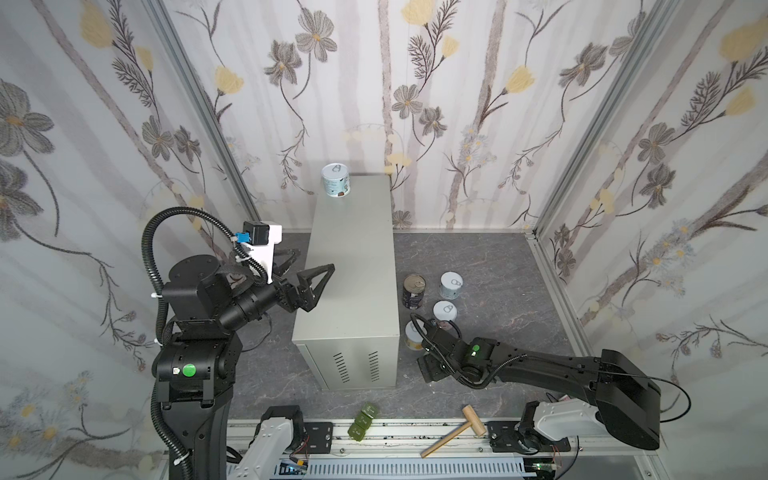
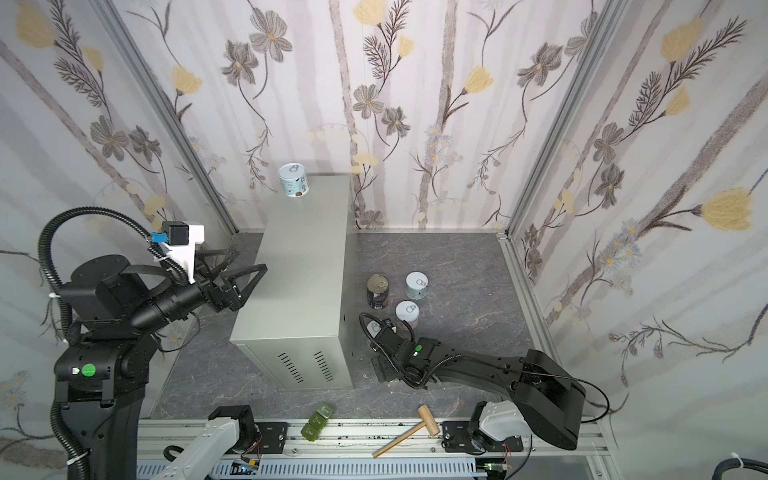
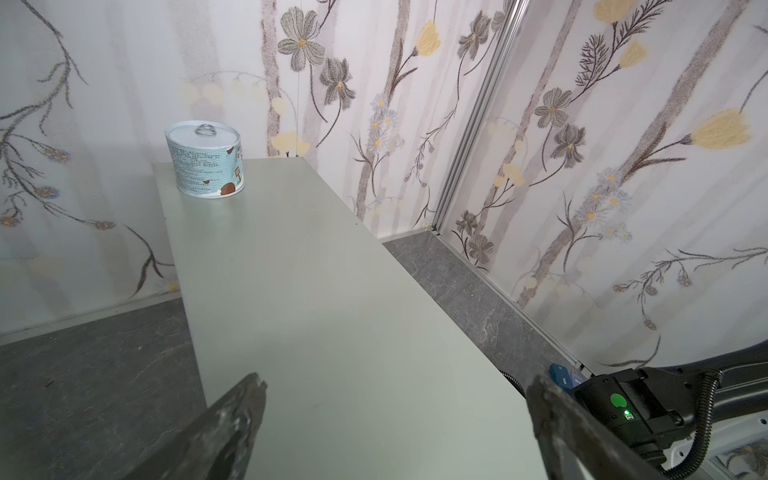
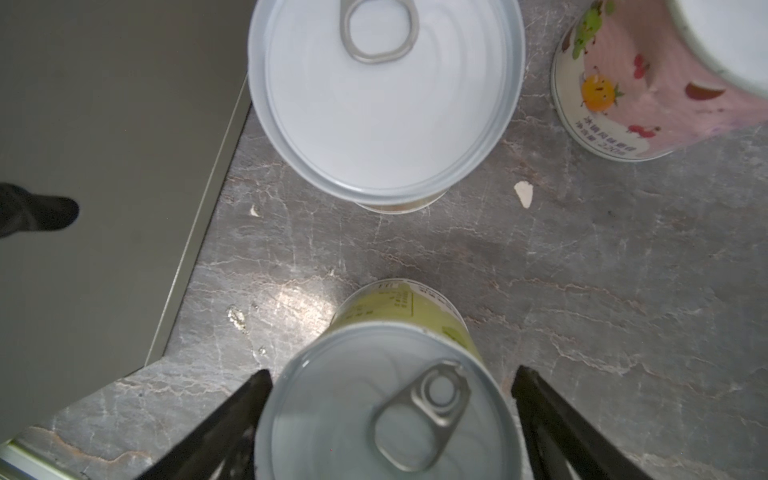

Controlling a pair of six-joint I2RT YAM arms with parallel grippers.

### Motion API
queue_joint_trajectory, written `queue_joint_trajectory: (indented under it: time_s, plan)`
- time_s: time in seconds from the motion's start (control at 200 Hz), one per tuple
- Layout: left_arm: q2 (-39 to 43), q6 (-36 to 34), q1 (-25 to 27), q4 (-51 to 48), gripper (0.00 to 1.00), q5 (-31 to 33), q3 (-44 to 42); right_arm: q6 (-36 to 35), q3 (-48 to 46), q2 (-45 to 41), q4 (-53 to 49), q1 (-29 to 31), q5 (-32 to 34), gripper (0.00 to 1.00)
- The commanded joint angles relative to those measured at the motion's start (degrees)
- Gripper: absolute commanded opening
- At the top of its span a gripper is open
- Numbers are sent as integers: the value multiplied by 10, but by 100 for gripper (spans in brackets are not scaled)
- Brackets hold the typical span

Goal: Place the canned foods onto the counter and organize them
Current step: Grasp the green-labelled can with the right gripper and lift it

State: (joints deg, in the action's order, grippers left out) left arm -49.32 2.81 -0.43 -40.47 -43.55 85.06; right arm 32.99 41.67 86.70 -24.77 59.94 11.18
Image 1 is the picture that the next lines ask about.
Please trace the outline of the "pink label can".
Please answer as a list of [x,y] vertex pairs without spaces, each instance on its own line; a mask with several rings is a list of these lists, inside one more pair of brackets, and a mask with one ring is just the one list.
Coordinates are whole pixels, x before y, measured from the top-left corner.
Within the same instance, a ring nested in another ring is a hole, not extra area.
[[433,317],[441,328],[449,328],[456,322],[458,309],[448,300],[440,300],[433,305]]

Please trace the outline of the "yellow label can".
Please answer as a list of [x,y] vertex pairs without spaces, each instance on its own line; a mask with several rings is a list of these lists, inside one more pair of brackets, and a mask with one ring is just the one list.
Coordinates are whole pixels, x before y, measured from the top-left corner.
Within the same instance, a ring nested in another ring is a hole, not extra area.
[[419,333],[419,329],[414,326],[412,321],[409,321],[404,328],[405,344],[413,351],[423,350],[423,337]]

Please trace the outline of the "dark blue can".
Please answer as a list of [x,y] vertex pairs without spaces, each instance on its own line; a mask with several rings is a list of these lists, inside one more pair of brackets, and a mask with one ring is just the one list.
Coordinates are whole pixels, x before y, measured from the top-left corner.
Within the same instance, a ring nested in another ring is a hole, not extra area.
[[419,309],[424,301],[426,280],[419,274],[409,274],[402,284],[402,304],[409,310]]

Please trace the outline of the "teal label can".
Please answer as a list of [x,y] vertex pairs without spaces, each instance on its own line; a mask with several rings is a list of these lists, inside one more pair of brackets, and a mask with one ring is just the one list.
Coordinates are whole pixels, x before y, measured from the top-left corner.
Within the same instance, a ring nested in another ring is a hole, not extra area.
[[439,294],[445,300],[456,299],[464,285],[463,277],[457,272],[448,271],[441,275]]

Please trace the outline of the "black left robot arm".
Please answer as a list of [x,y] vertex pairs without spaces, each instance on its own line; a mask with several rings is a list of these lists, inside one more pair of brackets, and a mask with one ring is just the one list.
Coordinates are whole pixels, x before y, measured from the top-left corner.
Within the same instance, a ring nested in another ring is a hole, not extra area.
[[335,271],[332,264],[298,273],[296,283],[265,283],[250,268],[196,255],[163,280],[151,253],[143,255],[161,303],[161,350],[152,373],[151,418],[166,444],[172,479],[221,479],[226,429],[243,350],[237,332],[279,306],[312,310]]

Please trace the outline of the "blue brown label can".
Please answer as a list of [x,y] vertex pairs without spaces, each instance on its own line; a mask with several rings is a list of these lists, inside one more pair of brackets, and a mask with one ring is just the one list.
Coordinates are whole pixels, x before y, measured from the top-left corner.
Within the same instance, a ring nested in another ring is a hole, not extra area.
[[331,163],[321,170],[325,193],[334,198],[347,196],[350,192],[349,169],[343,163]]

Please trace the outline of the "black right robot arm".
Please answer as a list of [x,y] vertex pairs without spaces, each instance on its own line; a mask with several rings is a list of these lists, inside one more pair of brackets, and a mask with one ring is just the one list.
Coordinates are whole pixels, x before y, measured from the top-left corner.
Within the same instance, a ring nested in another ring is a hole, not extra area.
[[459,339],[428,329],[418,359],[427,383],[451,377],[483,390],[491,383],[519,383],[568,395],[596,409],[597,423],[616,440],[654,451],[661,445],[661,378],[644,374],[625,355],[559,356],[476,337]]

